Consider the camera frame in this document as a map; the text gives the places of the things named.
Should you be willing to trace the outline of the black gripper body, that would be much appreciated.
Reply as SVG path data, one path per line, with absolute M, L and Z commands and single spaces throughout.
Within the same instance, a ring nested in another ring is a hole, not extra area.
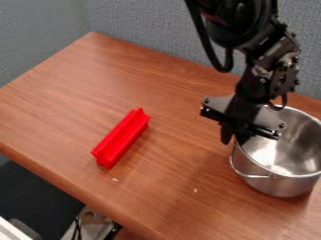
M 200 115 L 212 121 L 228 123 L 235 126 L 232 136 L 244 129 L 254 130 L 254 136 L 262 136 L 278 140 L 286 123 L 275 112 L 284 109 L 284 105 L 274 105 L 270 102 L 258 104 L 240 98 L 237 95 L 209 97 L 200 100 Z

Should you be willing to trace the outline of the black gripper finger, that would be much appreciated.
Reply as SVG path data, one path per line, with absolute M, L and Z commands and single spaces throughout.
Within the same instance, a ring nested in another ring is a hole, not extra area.
M 235 131 L 235 126 L 232 124 L 220 123 L 220 142 L 221 144 L 228 144 L 231 141 L 231 136 Z
M 250 127 L 244 128 L 236 133 L 235 140 L 239 144 L 243 144 L 254 135 L 254 130 Z

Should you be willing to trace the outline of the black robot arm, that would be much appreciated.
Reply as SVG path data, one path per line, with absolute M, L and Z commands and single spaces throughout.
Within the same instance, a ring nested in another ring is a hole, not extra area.
M 283 109 L 271 101 L 284 100 L 299 84 L 300 53 L 295 34 L 278 21 L 276 0 L 184 0 L 191 20 L 212 67 L 232 68 L 232 52 L 245 56 L 245 68 L 233 94 L 204 97 L 200 115 L 220 125 L 220 142 L 232 136 L 259 135 L 276 140 L 284 122 L 275 116 Z

